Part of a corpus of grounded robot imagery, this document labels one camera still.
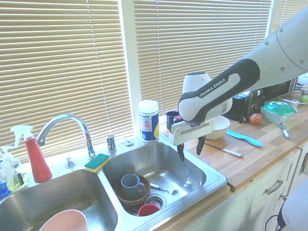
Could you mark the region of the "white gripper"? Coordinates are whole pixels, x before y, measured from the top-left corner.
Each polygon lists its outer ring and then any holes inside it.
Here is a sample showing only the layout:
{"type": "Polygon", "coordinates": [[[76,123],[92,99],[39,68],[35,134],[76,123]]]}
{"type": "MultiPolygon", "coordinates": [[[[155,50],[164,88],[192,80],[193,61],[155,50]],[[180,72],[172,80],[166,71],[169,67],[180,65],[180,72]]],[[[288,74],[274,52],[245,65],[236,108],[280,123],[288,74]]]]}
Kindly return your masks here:
{"type": "Polygon", "coordinates": [[[200,155],[205,144],[205,136],[210,134],[213,129],[214,119],[206,120],[198,126],[191,126],[185,121],[176,120],[171,125],[168,139],[171,144],[177,145],[180,160],[184,162],[184,143],[198,138],[196,154],[200,155]]]}

